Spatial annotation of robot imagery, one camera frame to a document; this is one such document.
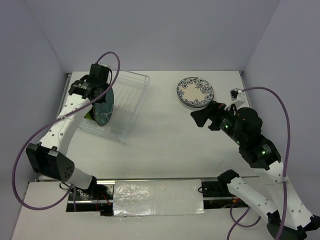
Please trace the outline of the blue white floral plate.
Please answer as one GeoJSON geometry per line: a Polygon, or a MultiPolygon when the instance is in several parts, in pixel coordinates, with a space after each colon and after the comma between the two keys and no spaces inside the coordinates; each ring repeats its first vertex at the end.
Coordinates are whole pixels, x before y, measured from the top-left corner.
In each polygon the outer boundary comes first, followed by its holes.
{"type": "Polygon", "coordinates": [[[180,101],[194,106],[208,104],[215,96],[211,84],[195,76],[182,79],[176,86],[176,93],[180,101]]]}

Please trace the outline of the dark green plate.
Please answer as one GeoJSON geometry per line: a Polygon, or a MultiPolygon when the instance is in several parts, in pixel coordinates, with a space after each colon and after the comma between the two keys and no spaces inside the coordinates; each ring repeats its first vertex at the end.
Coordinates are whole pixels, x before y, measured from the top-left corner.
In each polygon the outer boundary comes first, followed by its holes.
{"type": "Polygon", "coordinates": [[[95,102],[92,108],[94,121],[100,127],[106,126],[113,114],[115,98],[112,88],[106,93],[102,100],[102,102],[95,102]]]}

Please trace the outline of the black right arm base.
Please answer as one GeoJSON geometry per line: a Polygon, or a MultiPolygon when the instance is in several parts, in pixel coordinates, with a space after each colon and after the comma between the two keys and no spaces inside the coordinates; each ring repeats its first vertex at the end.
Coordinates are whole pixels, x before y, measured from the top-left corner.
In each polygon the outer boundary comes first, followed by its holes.
{"type": "Polygon", "coordinates": [[[203,206],[209,209],[229,209],[234,203],[239,202],[239,208],[247,205],[235,195],[231,194],[226,186],[219,181],[202,181],[198,192],[202,194],[203,206]]]}

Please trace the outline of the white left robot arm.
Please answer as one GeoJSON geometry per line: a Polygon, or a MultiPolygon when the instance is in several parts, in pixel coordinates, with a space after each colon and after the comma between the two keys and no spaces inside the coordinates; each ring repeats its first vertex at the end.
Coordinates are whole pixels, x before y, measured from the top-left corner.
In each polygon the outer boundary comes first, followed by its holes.
{"type": "Polygon", "coordinates": [[[97,197],[104,187],[96,177],[76,168],[67,152],[82,120],[87,118],[100,127],[110,121],[114,107],[114,92],[109,87],[112,76],[109,66],[92,64],[89,74],[70,85],[59,121],[37,144],[29,143],[25,150],[34,172],[74,185],[88,200],[97,197]]]}

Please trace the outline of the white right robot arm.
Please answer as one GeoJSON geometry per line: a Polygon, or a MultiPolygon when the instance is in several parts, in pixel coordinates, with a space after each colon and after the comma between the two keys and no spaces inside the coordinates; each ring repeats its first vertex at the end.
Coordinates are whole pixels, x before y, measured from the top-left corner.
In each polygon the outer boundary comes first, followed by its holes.
{"type": "Polygon", "coordinates": [[[217,178],[217,190],[243,200],[266,222],[269,233],[276,240],[304,240],[308,231],[320,227],[319,216],[305,207],[289,179],[284,176],[284,163],[275,145],[261,133],[263,121],[249,107],[237,109],[235,104],[211,102],[205,108],[191,112],[196,125],[202,128],[211,120],[211,131],[223,131],[237,145],[241,157],[254,169],[267,188],[267,199],[250,187],[234,170],[217,178]]]}

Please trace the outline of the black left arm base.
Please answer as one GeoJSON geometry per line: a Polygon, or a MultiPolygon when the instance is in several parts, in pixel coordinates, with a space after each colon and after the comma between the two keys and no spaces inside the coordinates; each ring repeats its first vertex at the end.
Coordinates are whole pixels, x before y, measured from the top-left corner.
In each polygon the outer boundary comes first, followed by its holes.
{"type": "Polygon", "coordinates": [[[114,215],[114,184],[102,184],[95,195],[89,195],[80,188],[72,188],[67,197],[67,213],[98,213],[100,216],[114,215]]]}

